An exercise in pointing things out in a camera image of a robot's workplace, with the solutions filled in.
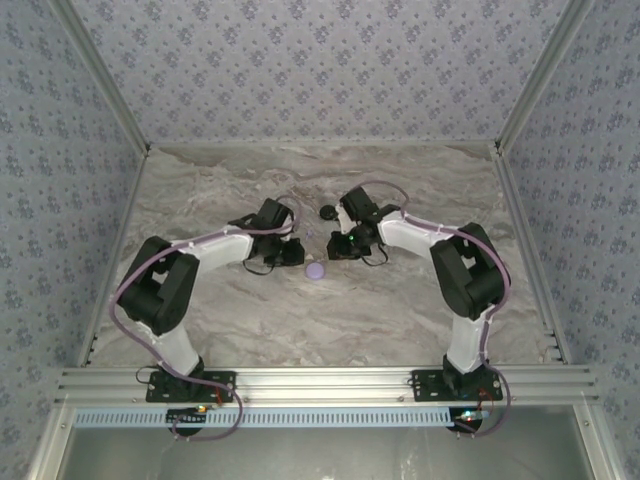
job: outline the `blue floral pattern wall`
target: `blue floral pattern wall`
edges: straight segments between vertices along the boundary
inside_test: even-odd
[[[598,0],[509,152],[576,362],[640,478],[640,4]]]
[[[45,0],[0,9],[0,478],[86,333],[138,154]]]
[[[495,138],[566,0],[73,0],[152,143]]]

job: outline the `enclosure wall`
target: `enclosure wall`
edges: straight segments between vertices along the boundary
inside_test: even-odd
[[[148,141],[495,138],[565,0],[73,0]]]
[[[139,154],[47,2],[0,11],[0,478],[16,480],[77,358]]]
[[[597,1],[508,153],[577,363],[640,477],[640,6]]]

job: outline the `marble surface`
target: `marble surface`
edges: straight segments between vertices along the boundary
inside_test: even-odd
[[[181,147],[154,149],[141,181],[116,279],[151,235],[172,240],[222,227],[255,212],[266,197],[290,193],[303,204],[298,235],[307,263],[326,262],[337,224],[318,210],[364,180],[384,179],[412,197],[409,212],[452,225],[485,227],[513,280],[507,307],[495,318],[489,353],[497,363],[543,361],[543,325],[488,151],[412,147]],[[398,201],[383,186],[379,204]],[[239,264],[198,277],[186,328],[207,365],[439,364],[451,336],[451,313],[433,266],[399,249],[387,265],[325,263],[312,281],[304,266],[266,277]],[[149,355],[124,337],[106,313],[92,366],[136,366]]]

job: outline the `black bracket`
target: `black bracket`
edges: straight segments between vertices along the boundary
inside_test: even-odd
[[[357,260],[370,256],[371,246],[382,243],[378,224],[386,215],[400,210],[396,205],[379,208],[362,187],[349,191],[340,199],[340,204],[357,225],[346,235],[341,232],[331,232],[331,240],[327,244],[329,260]],[[327,206],[322,209],[324,209],[324,213],[321,213],[323,218],[333,217],[335,210],[330,211]]]
[[[282,227],[287,218],[294,218],[293,211],[277,200],[267,198],[258,213],[229,222],[243,230],[271,230]],[[295,267],[304,263],[304,247],[299,238],[292,238],[285,242],[285,233],[271,233],[268,235],[251,235],[254,239],[249,259],[261,256],[264,264],[270,267]]]
[[[207,415],[206,413],[198,413],[196,408],[173,408],[167,410],[164,421],[167,425],[171,425],[169,430],[173,432],[174,423],[203,425],[207,421]],[[177,427],[176,433],[183,437],[190,437],[200,430],[202,430],[202,428]]]
[[[460,433],[471,433],[469,428],[474,432],[480,430],[482,426],[483,419],[479,418],[477,420],[456,420],[460,415],[465,412],[477,412],[477,408],[469,408],[469,407],[451,407],[449,408],[449,416],[451,420],[453,420],[454,424],[451,427],[447,427],[447,430],[451,432],[460,432]]]
[[[201,380],[222,383],[235,390],[236,372],[233,371],[203,371],[198,374]],[[164,370],[153,372],[147,386],[148,403],[232,403],[231,393],[221,388],[216,389],[207,385],[185,382],[175,378]]]
[[[444,379],[443,370],[413,370],[409,384],[416,402],[469,402],[486,401],[481,391],[488,392],[494,401],[502,400],[500,378],[490,370],[484,370],[475,378],[474,388],[465,396],[458,396]]]

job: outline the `small purple disc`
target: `small purple disc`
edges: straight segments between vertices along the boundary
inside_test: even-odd
[[[317,262],[310,263],[305,272],[311,280],[320,280],[324,277],[324,265]]]

